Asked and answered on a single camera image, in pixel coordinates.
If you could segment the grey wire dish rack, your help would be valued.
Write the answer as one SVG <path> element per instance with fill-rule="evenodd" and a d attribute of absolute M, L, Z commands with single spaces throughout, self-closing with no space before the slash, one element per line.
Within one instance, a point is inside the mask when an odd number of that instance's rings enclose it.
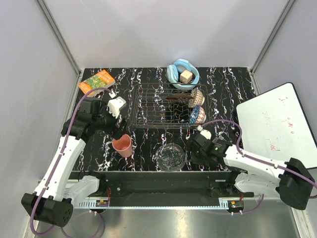
<path fill-rule="evenodd" d="M 166 100 L 173 94 L 191 95 L 192 90 L 176 89 L 171 83 L 142 83 L 134 87 L 130 120 L 136 128 L 195 129 L 189 123 L 189 100 Z"/>

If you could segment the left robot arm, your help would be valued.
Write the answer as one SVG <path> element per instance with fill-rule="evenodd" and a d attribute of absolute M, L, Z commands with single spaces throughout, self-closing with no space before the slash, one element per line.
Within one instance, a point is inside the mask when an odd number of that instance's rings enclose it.
<path fill-rule="evenodd" d="M 45 176 L 32 193 L 25 193 L 21 204 L 34 220 L 64 227 L 74 208 L 88 195 L 102 196 L 106 193 L 106 178 L 92 172 L 71 188 L 66 188 L 74 164 L 88 140 L 96 131 L 119 139 L 127 124 L 117 120 L 126 106 L 122 97 L 104 102 L 98 98 L 86 98 L 75 109 L 73 116 L 63 125 L 56 154 Z"/>

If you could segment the red floral plate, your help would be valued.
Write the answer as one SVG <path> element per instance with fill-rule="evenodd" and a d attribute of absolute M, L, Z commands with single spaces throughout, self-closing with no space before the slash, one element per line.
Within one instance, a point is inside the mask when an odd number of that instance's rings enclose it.
<path fill-rule="evenodd" d="M 172 100 L 192 100 L 194 97 L 190 95 L 185 95 L 185 94 L 173 94 L 170 96 L 167 96 L 165 98 L 166 100 L 172 101 Z"/>

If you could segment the orange patterned white bowl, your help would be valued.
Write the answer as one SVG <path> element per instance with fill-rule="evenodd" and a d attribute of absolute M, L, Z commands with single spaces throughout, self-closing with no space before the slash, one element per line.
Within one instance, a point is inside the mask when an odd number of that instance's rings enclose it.
<path fill-rule="evenodd" d="M 196 123 L 204 123 L 206 121 L 206 113 L 203 107 L 199 106 L 199 113 Z"/>

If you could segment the blue triangle patterned bowl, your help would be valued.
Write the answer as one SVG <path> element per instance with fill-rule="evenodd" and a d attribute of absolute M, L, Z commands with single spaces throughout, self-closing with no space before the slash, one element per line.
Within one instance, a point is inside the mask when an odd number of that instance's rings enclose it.
<path fill-rule="evenodd" d="M 189 117 L 189 123 L 191 124 L 196 123 L 199 114 L 200 114 L 200 106 L 195 106 L 191 111 L 191 114 Z"/>

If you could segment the brown patterned bowl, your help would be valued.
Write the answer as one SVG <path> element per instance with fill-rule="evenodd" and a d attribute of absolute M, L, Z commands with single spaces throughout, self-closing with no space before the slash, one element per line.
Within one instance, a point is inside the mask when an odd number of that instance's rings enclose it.
<path fill-rule="evenodd" d="M 205 101 L 205 97 L 200 89 L 194 88 L 191 91 L 190 96 L 192 98 L 189 100 L 189 103 L 188 103 L 189 108 L 194 108 L 195 106 L 202 106 L 203 105 L 203 103 Z"/>

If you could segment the pink plastic cup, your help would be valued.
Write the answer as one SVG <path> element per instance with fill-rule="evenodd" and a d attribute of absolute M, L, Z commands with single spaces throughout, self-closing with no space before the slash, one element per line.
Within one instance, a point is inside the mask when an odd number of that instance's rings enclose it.
<path fill-rule="evenodd" d="M 124 134 L 120 139 L 112 140 L 112 146 L 122 157 L 127 158 L 132 155 L 132 140 L 128 134 Z"/>

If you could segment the clear glass plate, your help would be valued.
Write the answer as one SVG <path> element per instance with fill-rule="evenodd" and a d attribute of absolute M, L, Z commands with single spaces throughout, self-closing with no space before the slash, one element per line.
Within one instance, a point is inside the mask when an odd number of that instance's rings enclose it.
<path fill-rule="evenodd" d="M 180 171 L 185 165 L 185 152 L 179 145 L 169 143 L 156 151 L 155 161 L 160 171 Z"/>

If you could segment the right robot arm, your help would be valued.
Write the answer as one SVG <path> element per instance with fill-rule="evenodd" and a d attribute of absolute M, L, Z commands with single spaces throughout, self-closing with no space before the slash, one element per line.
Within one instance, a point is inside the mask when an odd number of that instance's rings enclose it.
<path fill-rule="evenodd" d="M 286 205 L 305 210 L 313 190 L 314 179 L 304 164 L 295 158 L 278 161 L 265 157 L 256 158 L 225 140 L 211 139 L 206 130 L 190 136 L 187 150 L 192 162 L 198 165 L 237 168 L 235 179 L 225 184 L 229 196 L 252 192 L 279 196 Z"/>

